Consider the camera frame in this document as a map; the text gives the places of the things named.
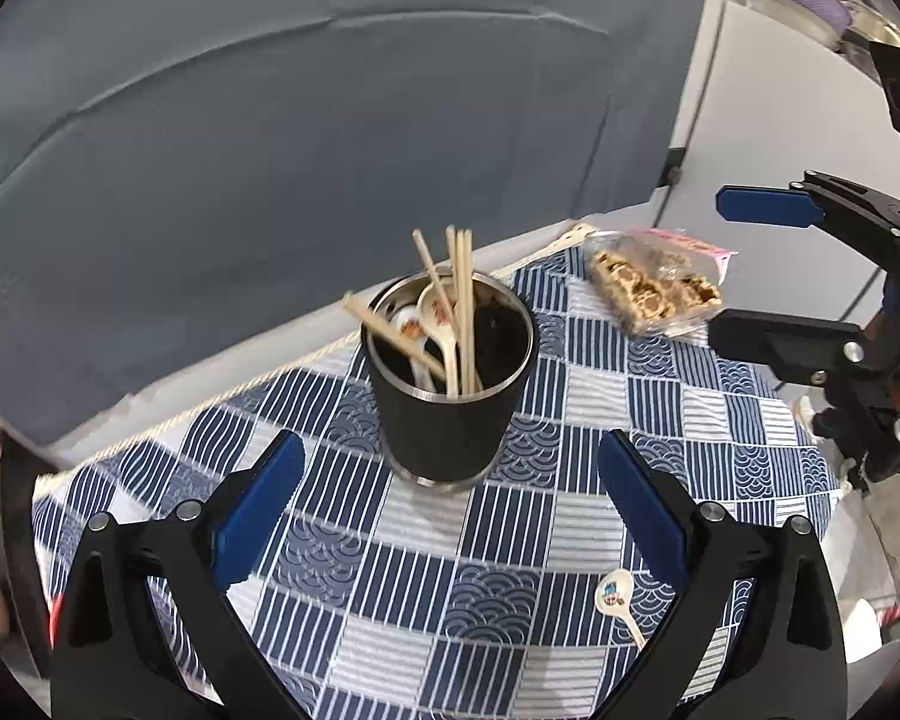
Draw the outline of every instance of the cup rim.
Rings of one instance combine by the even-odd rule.
[[[445,275],[444,268],[437,268],[437,272],[440,275]],[[520,365],[516,367],[516,370],[511,373],[506,379],[495,384],[489,389],[483,389],[480,392],[474,392],[474,394],[469,395],[458,395],[456,397],[448,397],[445,394],[441,394],[440,392],[429,392],[426,389],[420,389],[417,386],[413,386],[407,384],[403,379],[397,376],[393,371],[389,369],[386,365],[384,365],[383,360],[380,359],[380,354],[377,351],[376,341],[373,338],[372,333],[367,332],[367,327],[362,327],[360,331],[361,343],[364,348],[367,350],[367,356],[370,357],[370,363],[380,372],[380,374],[389,382],[402,391],[404,394],[408,394],[410,397],[416,398],[418,400],[427,401],[428,403],[443,403],[443,404],[458,404],[458,403],[476,403],[481,400],[485,400],[487,398],[493,397],[496,394],[504,391],[508,386],[510,386],[514,381],[516,381],[520,375],[527,369],[528,365],[530,365],[530,357],[533,356],[533,348],[535,347],[535,333],[536,333],[536,324],[533,320],[533,315],[530,313],[530,309],[527,307],[527,304],[523,301],[522,298],[517,293],[514,293],[506,284],[503,284],[492,276],[488,276],[486,274],[481,274],[480,272],[473,271],[473,278],[476,281],[479,281],[481,284],[487,285],[492,290],[496,290],[498,293],[502,293],[508,300],[506,300],[512,308],[516,309],[519,312],[520,316],[523,317],[523,322],[527,327],[527,350],[524,353],[523,360],[520,361]],[[389,287],[386,287],[376,298],[373,298],[370,301],[370,309],[372,311],[376,311],[377,307],[386,301],[396,290],[403,289],[406,285],[418,281],[418,280],[426,280],[429,283],[429,276],[426,274],[426,271],[420,271],[418,274],[413,274],[410,276],[406,276],[404,278],[398,279]]]

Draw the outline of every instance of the tablecloth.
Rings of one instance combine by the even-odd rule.
[[[306,445],[304,479],[250,579],[227,595],[313,717],[583,717],[637,656],[626,627],[594,608],[599,577],[634,571],[632,611],[648,637],[674,597],[601,489],[594,452],[605,431],[628,430],[697,500],[768,525],[806,514],[823,534],[837,484],[751,365],[700,341],[625,338],[578,247],[531,262],[511,284],[535,311],[540,356],[485,483],[448,495],[394,476],[367,365],[345,344],[35,499],[48,601],[90,514],[136,521],[206,499],[287,427]],[[181,671],[205,680],[166,584],[151,590]],[[748,591],[738,581],[727,599],[688,696],[716,679]]]

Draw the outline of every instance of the white spoon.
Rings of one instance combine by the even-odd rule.
[[[391,318],[391,324],[396,328],[397,332],[405,338],[409,338],[413,343],[423,350],[427,343],[427,332],[420,323],[419,314],[416,312],[416,306],[404,306],[396,312]],[[418,389],[426,389],[428,392],[436,392],[434,379],[430,375],[429,370],[420,365],[413,357],[410,357],[410,370],[413,372],[413,384]]]
[[[626,630],[631,632],[636,642],[637,649],[642,650],[647,640],[629,610],[629,601],[632,597],[634,597],[634,575],[626,568],[610,571],[597,583],[597,590],[593,594],[597,609],[607,616],[623,620]]]
[[[444,288],[446,288],[450,302],[453,303],[457,298],[453,286],[444,284]],[[420,319],[423,331],[440,347],[443,355],[443,367],[447,372],[447,395],[456,397],[460,394],[460,383],[457,378],[457,336],[454,335],[453,328],[450,326],[450,317],[447,317],[440,307],[439,295],[433,284],[428,285],[420,293],[420,300],[416,302],[416,314]]]

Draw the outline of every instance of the blue gripper pad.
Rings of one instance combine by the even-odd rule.
[[[650,573],[679,593],[687,584],[686,536],[639,461],[631,456],[631,447],[620,431],[604,437],[597,450],[600,481],[634,536]]]
[[[717,213],[727,221],[751,221],[780,227],[809,227],[823,221],[823,208],[806,191],[722,187]]]
[[[268,447],[269,458],[247,485],[213,541],[213,584],[221,592],[250,576],[287,501],[303,478],[305,452],[300,436],[283,431]]]

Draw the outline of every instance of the striped pattern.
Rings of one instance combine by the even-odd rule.
[[[637,549],[634,534],[626,530],[626,527],[624,529],[624,550],[620,562],[621,568],[634,572],[648,570],[647,565],[643,562],[643,556],[640,555],[640,550]]]
[[[144,506],[155,509],[177,462],[158,443],[147,440],[120,460],[120,482]]]
[[[545,573],[530,644],[586,647],[610,642],[613,618],[593,605],[593,593],[604,573]]]
[[[253,422],[234,410],[213,406],[190,426],[180,453],[218,476],[234,469],[247,449]]]
[[[566,279],[541,268],[523,268],[514,276],[514,292],[524,298],[530,308],[565,313],[567,310]]]
[[[343,381],[298,368],[271,384],[257,413],[266,421],[305,436],[319,436],[330,421]]]
[[[754,525],[773,525],[773,501],[737,501],[737,520]]]
[[[253,432],[250,434],[250,440],[247,442],[247,449],[244,454],[237,460],[237,464],[233,466],[233,470],[239,471],[249,469],[260,456],[266,451],[266,447],[277,437],[281,428],[272,422],[266,422],[264,419],[257,419],[253,423]],[[314,441],[312,439],[302,439],[304,456],[304,468],[309,469],[314,459]]]
[[[684,386],[682,398],[683,435],[687,439],[701,442],[731,440],[727,401],[720,392]]]
[[[624,523],[610,498],[557,494],[548,571],[607,572],[620,566]]]
[[[690,386],[720,389],[717,356],[706,347],[674,343],[674,364],[680,381]]]
[[[329,685],[413,707],[432,638],[348,617]]]
[[[530,647],[514,699],[516,717],[583,717],[590,712],[607,651]]]
[[[623,373],[626,341],[620,330],[605,319],[569,317],[567,359],[577,365]]]
[[[684,699],[708,693],[720,676],[720,670],[727,659],[727,647],[730,646],[730,628],[717,628],[700,660],[697,672],[693,675],[684,691]]]
[[[453,571],[453,560],[445,557],[371,543],[350,611],[377,622],[435,634]]]
[[[539,358],[516,410],[530,416],[559,418],[563,412],[566,378],[567,366],[563,360]]]
[[[523,648],[439,640],[420,704],[477,717],[506,715],[523,655]]]
[[[203,682],[206,680],[206,674],[197,658],[197,650],[194,650],[194,645],[183,627],[180,613],[173,603],[167,580],[151,578],[147,584],[151,599],[154,601],[157,622],[163,629],[163,635],[170,647],[170,655],[182,673],[193,675]]]
[[[832,497],[830,493],[808,495],[806,502],[807,517],[813,523],[813,528],[817,532],[818,538],[822,538],[833,515]]]
[[[744,395],[726,395],[730,435],[737,443],[762,445],[765,443],[760,406],[757,399]]]
[[[698,501],[730,501],[733,488],[733,452],[728,443],[687,442],[690,494]]]
[[[778,528],[787,521],[787,517],[794,517],[796,514],[806,517],[806,498],[778,498],[773,503],[773,523]]]
[[[586,278],[586,265],[583,264],[583,249],[581,247],[571,247],[566,251],[567,258],[567,275],[576,278]]]
[[[613,688],[616,688],[620,680],[624,678],[629,668],[634,665],[639,650],[636,645],[625,647],[610,647],[607,650],[607,665],[604,668],[604,675],[600,680],[600,688],[597,688],[596,701],[594,701],[594,709],[600,706],[600,703],[610,694]]]
[[[342,624],[341,615],[268,586],[257,610],[253,639],[266,658],[322,678]]]
[[[256,616],[257,605],[264,593],[264,581],[260,577],[251,576],[250,579],[231,584],[226,591],[226,600],[240,617],[244,628],[253,632],[253,618]]]
[[[790,413],[787,404],[781,400],[765,398],[761,398],[758,403],[763,429],[767,435],[767,445],[797,446],[797,427],[794,425],[794,415]]]
[[[441,494],[391,478],[375,541],[415,547],[432,555],[457,553],[470,493]]]
[[[108,509],[116,485],[92,466],[79,469],[67,490],[67,508],[87,519],[91,514]]]
[[[324,376],[332,376],[337,379],[346,378],[353,364],[353,356],[357,351],[357,343],[346,343],[329,354],[323,355],[319,360],[314,360],[307,365],[308,370],[322,373]]]
[[[607,431],[596,428],[563,428],[557,489],[566,493],[606,495],[597,474],[597,447]]]
[[[565,421],[605,430],[629,429],[626,376],[567,365]]]
[[[370,533],[388,479],[389,468],[381,461],[319,447],[300,485],[296,505],[334,525]]]
[[[596,290],[583,281],[567,281],[569,295],[569,313],[574,317],[591,317],[591,319],[612,319],[610,308]]]
[[[629,411],[636,429],[655,436],[683,435],[677,382],[631,377],[628,386]]]
[[[327,688],[318,717],[340,720],[413,720],[413,709],[394,707],[358,693]]]
[[[484,485],[473,491],[461,555],[543,566],[554,501],[547,493]]]
[[[803,495],[803,471],[798,449],[770,447],[773,494],[777,497]]]

